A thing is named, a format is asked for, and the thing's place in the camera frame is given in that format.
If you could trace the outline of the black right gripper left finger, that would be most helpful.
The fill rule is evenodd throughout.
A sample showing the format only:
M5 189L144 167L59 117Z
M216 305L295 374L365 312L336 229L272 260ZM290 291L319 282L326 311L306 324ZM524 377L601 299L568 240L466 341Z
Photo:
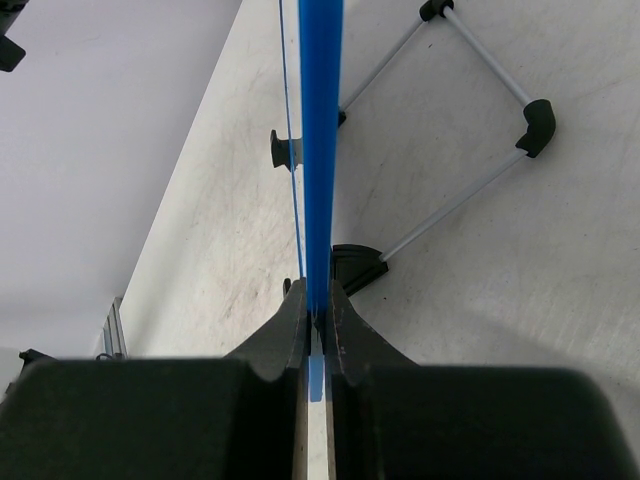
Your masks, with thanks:
M221 358L40 360L1 406L5 479L302 479L306 286Z

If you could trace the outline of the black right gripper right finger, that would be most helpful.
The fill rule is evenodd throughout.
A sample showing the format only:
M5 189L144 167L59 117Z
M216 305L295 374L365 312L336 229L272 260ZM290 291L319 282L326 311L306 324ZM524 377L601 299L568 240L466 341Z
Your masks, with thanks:
M333 283L324 326L335 479L619 479L623 435L587 376L419 365Z

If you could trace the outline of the blue framed whiteboard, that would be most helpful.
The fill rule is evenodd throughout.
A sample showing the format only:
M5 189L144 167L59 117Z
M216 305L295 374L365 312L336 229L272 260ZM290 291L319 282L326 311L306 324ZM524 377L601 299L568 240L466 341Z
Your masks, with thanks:
M308 467L310 478L328 479L333 459L323 336L331 283L344 4L281 1L278 8L296 248L310 323Z

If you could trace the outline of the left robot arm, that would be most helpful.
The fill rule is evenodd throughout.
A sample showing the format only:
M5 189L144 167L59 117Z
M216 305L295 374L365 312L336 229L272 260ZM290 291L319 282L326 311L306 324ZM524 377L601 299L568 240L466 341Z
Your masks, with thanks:
M12 72L26 55L26 51L7 37L7 33L29 0L0 1L0 70Z

